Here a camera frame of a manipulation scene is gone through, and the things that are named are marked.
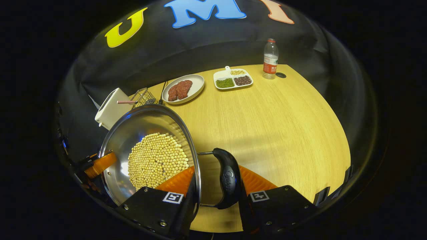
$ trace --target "wire basket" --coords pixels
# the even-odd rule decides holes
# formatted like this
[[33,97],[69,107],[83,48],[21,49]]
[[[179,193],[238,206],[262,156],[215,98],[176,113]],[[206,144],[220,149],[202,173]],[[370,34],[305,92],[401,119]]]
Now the wire basket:
[[132,106],[132,109],[134,109],[144,104],[154,103],[156,101],[156,98],[148,91],[147,88],[141,88],[140,90],[136,91],[131,101],[137,101]]

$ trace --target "red label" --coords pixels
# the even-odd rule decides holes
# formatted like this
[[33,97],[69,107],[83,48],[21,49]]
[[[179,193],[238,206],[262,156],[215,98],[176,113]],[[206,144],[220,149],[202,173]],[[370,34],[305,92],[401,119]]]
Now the red label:
[[271,65],[264,62],[264,72],[269,74],[275,74],[277,69],[277,65]]

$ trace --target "blue letter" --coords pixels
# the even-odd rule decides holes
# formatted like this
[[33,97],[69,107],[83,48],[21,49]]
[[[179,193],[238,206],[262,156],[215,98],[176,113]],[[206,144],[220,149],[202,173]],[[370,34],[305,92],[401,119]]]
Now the blue letter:
[[196,22],[195,18],[190,18],[187,11],[194,13],[203,20],[208,20],[211,17],[214,7],[218,9],[215,14],[216,18],[245,18],[246,14],[241,12],[234,0],[175,0],[166,3],[164,7],[171,7],[175,15],[176,22],[172,25],[173,28],[180,28]]

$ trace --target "frying pan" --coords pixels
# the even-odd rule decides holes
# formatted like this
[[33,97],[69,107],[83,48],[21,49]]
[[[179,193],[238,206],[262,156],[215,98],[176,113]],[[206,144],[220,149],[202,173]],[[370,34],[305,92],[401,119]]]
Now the frying pan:
[[[136,189],[129,180],[128,156],[132,147],[140,142],[143,137],[151,133],[166,134],[176,136],[179,144],[182,145],[189,165],[194,165],[196,178],[196,209],[193,217],[199,210],[202,184],[200,176],[200,165],[197,152],[194,147],[191,135],[182,119],[170,108],[160,104],[146,104],[132,109],[123,115],[110,129],[106,135],[98,157],[103,157],[112,150],[117,161],[104,170],[104,187],[111,199],[120,205],[132,196]],[[213,154],[221,165],[220,184],[222,187],[222,200],[216,205],[204,205],[225,209],[234,205],[240,196],[241,178],[239,166],[233,155],[223,149],[215,148],[211,152],[201,152],[199,155]]]

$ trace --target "black fabric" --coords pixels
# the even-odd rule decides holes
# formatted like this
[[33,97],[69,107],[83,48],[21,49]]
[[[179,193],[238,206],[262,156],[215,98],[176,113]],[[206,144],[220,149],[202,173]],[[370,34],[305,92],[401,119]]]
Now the black fabric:
[[[66,86],[75,87],[63,88],[60,94],[65,102],[69,98],[84,100],[68,104],[64,110],[69,112],[67,118],[73,119],[68,120],[72,125],[63,125],[74,133],[69,136],[73,156],[94,153],[106,134],[94,120],[97,109],[87,94],[101,105],[117,87],[131,95],[140,88],[191,73],[226,65],[262,64],[266,40],[274,38],[279,63],[288,64],[307,79],[336,113],[348,139],[352,163],[358,168],[367,159],[375,131],[369,80],[352,54],[327,30],[284,4],[282,9],[295,24],[270,19],[268,8],[259,0],[236,0],[247,14],[244,19],[217,19],[217,9],[209,20],[190,12],[196,22],[174,29],[174,14],[171,8],[163,7],[167,2],[141,6],[111,23],[74,62],[65,81]],[[106,32],[123,22],[119,33],[125,33],[131,26],[127,18],[146,6],[141,29],[122,45],[108,47]]]

